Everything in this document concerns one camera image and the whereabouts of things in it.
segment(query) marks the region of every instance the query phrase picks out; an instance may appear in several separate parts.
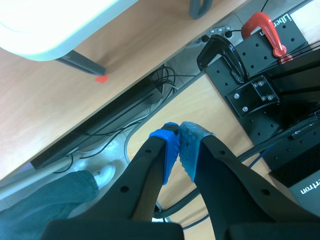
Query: metal table leg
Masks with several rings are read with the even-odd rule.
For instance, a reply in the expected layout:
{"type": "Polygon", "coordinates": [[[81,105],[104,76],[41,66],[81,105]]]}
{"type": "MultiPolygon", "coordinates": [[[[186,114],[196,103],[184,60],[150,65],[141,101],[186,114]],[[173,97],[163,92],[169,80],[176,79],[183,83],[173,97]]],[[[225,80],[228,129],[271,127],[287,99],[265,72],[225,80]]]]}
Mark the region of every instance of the metal table leg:
{"type": "Polygon", "coordinates": [[[56,61],[88,74],[103,76],[106,73],[106,69],[103,66],[100,66],[74,50],[56,59],[56,61]]]}

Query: red object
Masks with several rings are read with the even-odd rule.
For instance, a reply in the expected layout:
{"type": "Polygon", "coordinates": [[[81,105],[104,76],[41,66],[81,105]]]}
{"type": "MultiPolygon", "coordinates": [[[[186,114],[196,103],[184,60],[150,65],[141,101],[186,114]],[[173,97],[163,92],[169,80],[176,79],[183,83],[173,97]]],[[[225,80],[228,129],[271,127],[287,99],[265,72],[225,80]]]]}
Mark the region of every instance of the red object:
{"type": "Polygon", "coordinates": [[[104,84],[106,81],[108,81],[108,78],[109,78],[109,75],[103,75],[103,76],[97,76],[95,80],[98,83],[104,84]]]}
{"type": "Polygon", "coordinates": [[[251,36],[253,30],[260,27],[265,36],[268,38],[270,44],[273,47],[273,55],[277,58],[286,54],[287,48],[281,44],[277,30],[270,17],[263,12],[256,12],[250,17],[250,19],[242,26],[241,35],[243,39],[251,36]]]}

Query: small red piece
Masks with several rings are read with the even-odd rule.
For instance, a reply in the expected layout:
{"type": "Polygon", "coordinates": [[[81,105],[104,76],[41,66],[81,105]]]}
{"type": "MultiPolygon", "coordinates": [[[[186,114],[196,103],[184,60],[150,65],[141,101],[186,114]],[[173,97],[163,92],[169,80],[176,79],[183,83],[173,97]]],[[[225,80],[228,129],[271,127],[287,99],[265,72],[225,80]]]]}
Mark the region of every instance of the small red piece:
{"type": "Polygon", "coordinates": [[[109,78],[109,75],[103,75],[103,76],[97,76],[97,77],[95,78],[95,80],[96,80],[98,83],[104,84],[106,81],[108,81],[108,78],[109,78]]]}
{"type": "Polygon", "coordinates": [[[270,44],[273,47],[273,55],[277,58],[282,57],[286,54],[287,48],[281,44],[277,30],[270,17],[263,12],[256,12],[250,17],[250,19],[242,26],[241,35],[243,39],[251,36],[253,30],[260,27],[265,36],[268,38],[270,44]]]}

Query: floor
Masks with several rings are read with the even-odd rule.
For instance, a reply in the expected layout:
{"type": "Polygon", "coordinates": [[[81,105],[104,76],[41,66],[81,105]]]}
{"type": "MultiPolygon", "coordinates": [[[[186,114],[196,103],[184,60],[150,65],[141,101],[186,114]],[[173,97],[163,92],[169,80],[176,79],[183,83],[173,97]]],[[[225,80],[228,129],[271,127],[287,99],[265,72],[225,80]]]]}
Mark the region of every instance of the floor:
{"type": "MultiPolygon", "coordinates": [[[[264,12],[267,13],[271,17],[271,19],[275,19],[276,17],[280,16],[281,14],[285,13],[301,2],[303,2],[303,0],[269,0],[264,9],[264,12]]],[[[264,3],[265,0],[252,0],[250,4],[245,5],[243,8],[231,14],[226,19],[216,24],[214,27],[230,26],[233,30],[241,29],[242,25],[250,18],[253,13],[259,12],[261,10],[264,3]]],[[[229,40],[232,42],[232,44],[237,45],[242,41],[241,34],[239,32],[234,32],[233,36],[229,40]]],[[[196,64],[196,58],[202,48],[203,46],[186,48],[175,57],[170,59],[167,62],[167,65],[175,69],[178,75],[196,75],[199,73],[199,69],[196,64]]],[[[191,77],[179,77],[176,80],[176,86],[180,88],[190,79],[191,77]]],[[[85,165],[81,166],[81,168],[86,168],[90,171],[94,171],[98,170],[106,164],[113,163],[116,166],[116,173],[113,180],[100,191],[97,199],[79,206],[71,213],[71,216],[75,216],[95,204],[95,202],[97,202],[108,191],[112,184],[123,173],[126,166],[128,165],[124,155],[124,144],[128,134],[129,131],[119,134],[101,154],[88,159],[85,162],[85,165]]],[[[0,211],[14,205],[21,199],[30,195],[32,192],[36,191],[41,186],[72,171],[75,171],[75,166],[66,173],[51,174],[45,177],[43,180],[38,181],[12,194],[11,196],[0,200],[0,211]]]]}

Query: person's leg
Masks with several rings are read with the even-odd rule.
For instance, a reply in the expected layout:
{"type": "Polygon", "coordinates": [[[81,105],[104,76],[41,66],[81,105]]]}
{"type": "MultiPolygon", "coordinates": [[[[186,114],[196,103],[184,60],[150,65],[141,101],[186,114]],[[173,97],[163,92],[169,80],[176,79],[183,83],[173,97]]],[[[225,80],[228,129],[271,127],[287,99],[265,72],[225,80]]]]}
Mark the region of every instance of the person's leg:
{"type": "Polygon", "coordinates": [[[97,197],[114,173],[115,167],[109,165],[93,175],[85,170],[71,172],[44,185],[0,212],[0,240],[40,239],[49,222],[66,219],[80,204],[97,197]]]}

